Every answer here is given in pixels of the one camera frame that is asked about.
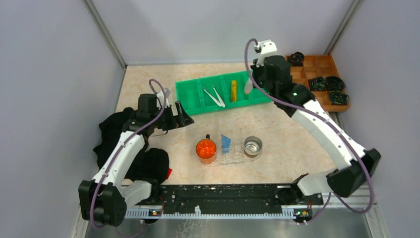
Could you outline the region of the white toothpaste tube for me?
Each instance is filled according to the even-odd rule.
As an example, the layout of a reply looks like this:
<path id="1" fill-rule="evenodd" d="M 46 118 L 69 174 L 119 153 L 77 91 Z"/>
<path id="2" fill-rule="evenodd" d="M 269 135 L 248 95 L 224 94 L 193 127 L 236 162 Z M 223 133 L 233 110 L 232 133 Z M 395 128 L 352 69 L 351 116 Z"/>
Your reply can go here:
<path id="1" fill-rule="evenodd" d="M 253 89 L 253 83 L 252 83 L 252 81 L 248 80 L 246 82 L 245 86 L 244 86 L 243 92 L 244 92 L 244 94 L 249 95 L 250 92 L 252 91 L 252 89 Z"/>

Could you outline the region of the orange plastic mug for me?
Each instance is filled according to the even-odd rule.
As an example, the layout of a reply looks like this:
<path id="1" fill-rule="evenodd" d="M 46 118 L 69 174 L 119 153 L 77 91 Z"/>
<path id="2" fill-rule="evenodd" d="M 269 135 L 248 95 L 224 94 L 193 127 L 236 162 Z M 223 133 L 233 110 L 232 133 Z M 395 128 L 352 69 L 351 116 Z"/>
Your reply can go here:
<path id="1" fill-rule="evenodd" d="M 209 165 L 216 159 L 217 145 L 211 140 L 210 135 L 206 134 L 205 138 L 196 144 L 195 151 L 200 162 L 204 165 Z"/>

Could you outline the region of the blue toothpaste tube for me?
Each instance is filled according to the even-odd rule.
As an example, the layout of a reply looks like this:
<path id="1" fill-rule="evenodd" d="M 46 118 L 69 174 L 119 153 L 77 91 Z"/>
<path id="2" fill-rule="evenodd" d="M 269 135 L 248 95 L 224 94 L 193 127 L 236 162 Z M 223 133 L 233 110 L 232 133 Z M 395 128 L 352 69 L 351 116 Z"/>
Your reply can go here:
<path id="1" fill-rule="evenodd" d="M 230 148 L 231 139 L 225 135 L 221 135 L 222 153 L 228 153 Z"/>

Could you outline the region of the green compartment bin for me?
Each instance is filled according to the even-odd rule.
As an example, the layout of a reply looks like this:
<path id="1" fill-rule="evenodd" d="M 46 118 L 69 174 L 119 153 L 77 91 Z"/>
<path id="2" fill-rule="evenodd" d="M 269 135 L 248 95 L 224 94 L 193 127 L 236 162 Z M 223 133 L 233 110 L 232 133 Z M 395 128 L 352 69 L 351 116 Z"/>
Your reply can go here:
<path id="1" fill-rule="evenodd" d="M 177 100 L 181 102 L 184 110 L 190 116 L 223 111 L 239 107 L 247 107 L 272 100 L 262 94 L 258 89 L 253 89 L 249 95 L 244 94 L 244 86 L 248 80 L 246 71 L 203 77 L 175 83 Z M 230 102 L 230 84 L 237 81 L 237 101 Z M 203 87 L 215 98 L 212 86 L 215 86 L 226 107 L 219 107 L 204 91 Z"/>

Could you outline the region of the clear textured plastic tray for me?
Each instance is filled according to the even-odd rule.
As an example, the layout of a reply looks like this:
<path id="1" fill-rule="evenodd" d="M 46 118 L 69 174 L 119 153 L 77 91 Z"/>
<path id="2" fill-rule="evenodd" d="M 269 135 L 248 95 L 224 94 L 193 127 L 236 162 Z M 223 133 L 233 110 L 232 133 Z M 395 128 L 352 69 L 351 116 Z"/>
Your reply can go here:
<path id="1" fill-rule="evenodd" d="M 218 147 L 216 159 L 213 163 L 207 165 L 210 167 L 224 166 L 231 164 L 246 163 L 257 160 L 263 152 L 254 158 L 250 158 L 244 154 L 244 141 L 231 141 L 228 153 L 222 153 L 222 148 Z"/>

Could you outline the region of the steel cup orange sleeve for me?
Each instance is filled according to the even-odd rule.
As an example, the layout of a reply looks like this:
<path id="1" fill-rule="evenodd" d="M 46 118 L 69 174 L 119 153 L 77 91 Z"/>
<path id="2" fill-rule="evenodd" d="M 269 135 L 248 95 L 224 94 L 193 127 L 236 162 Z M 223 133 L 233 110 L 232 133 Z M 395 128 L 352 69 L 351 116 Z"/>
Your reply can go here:
<path id="1" fill-rule="evenodd" d="M 263 150 L 262 141 L 256 136 L 249 136 L 243 143 L 244 154 L 250 158 L 258 156 Z"/>

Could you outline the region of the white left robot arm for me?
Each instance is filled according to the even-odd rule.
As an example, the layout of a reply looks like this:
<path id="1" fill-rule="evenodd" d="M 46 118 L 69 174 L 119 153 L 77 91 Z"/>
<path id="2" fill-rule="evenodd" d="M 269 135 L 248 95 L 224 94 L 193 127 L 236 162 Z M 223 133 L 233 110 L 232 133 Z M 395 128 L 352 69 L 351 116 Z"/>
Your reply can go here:
<path id="1" fill-rule="evenodd" d="M 153 185 L 136 180 L 131 185 L 122 182 L 135 157 L 146 145 L 155 129 L 164 131 L 194 124 L 181 103 L 174 103 L 177 114 L 165 93 L 142 94 L 134 116 L 123 126 L 117 143 L 105 164 L 91 180 L 83 180 L 78 187 L 81 216 L 93 225 L 118 227 L 129 208 L 150 198 Z"/>

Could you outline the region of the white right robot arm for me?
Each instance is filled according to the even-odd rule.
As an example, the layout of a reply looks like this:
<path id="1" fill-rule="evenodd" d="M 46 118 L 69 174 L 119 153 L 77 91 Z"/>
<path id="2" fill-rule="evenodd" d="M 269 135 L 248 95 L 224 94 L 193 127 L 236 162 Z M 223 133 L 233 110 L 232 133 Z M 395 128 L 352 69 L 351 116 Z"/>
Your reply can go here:
<path id="1" fill-rule="evenodd" d="M 303 195 L 333 192 L 347 198 L 363 183 L 371 181 L 381 159 L 380 152 L 366 149 L 340 129 L 314 94 L 306 86 L 293 82 L 285 57 L 254 59 L 250 68 L 254 87 L 263 89 L 264 95 L 303 126 L 333 160 L 334 169 L 300 176 L 295 181 Z"/>

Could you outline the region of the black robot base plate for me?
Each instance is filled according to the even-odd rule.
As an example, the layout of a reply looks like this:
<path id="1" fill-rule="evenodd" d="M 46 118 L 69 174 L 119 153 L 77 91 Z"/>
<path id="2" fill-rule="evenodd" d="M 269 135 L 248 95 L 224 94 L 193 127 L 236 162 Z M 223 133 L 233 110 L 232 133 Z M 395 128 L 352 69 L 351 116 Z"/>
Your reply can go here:
<path id="1" fill-rule="evenodd" d="M 127 211 L 127 217 L 309 218 L 320 193 L 305 196 L 288 183 L 162 185 Z"/>

